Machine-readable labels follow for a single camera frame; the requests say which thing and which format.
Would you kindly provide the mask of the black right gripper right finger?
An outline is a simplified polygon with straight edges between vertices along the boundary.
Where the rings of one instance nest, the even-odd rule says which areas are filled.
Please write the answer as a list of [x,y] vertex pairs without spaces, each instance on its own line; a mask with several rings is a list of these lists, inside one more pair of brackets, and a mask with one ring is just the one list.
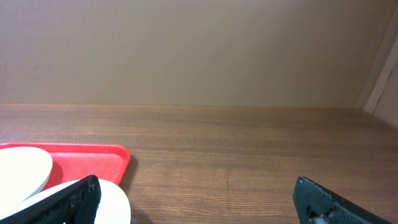
[[304,176],[293,201],[300,224],[392,224]]

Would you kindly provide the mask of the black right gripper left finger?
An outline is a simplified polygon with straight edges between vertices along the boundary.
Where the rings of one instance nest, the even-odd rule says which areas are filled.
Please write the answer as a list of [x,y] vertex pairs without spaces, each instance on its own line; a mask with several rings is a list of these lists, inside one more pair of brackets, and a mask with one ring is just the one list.
[[94,224],[101,200],[97,176],[65,182],[21,202],[8,211],[2,224]]

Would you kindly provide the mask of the white round plate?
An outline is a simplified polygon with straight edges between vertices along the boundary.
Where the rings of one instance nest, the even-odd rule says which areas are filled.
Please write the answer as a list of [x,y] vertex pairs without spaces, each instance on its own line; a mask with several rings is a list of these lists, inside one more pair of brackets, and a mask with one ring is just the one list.
[[[77,180],[56,185],[25,199],[20,204],[11,207],[7,212],[3,213],[1,215],[1,222],[5,218],[69,187],[75,182]],[[96,211],[94,224],[130,224],[131,206],[124,191],[118,185],[104,179],[99,180],[99,186],[101,189],[101,200]]]

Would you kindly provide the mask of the light blue round plate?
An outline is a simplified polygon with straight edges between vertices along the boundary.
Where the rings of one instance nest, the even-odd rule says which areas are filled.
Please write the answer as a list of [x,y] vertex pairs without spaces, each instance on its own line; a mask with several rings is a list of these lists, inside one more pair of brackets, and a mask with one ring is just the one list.
[[52,156],[43,149],[1,149],[1,213],[39,193],[49,180],[52,166]]

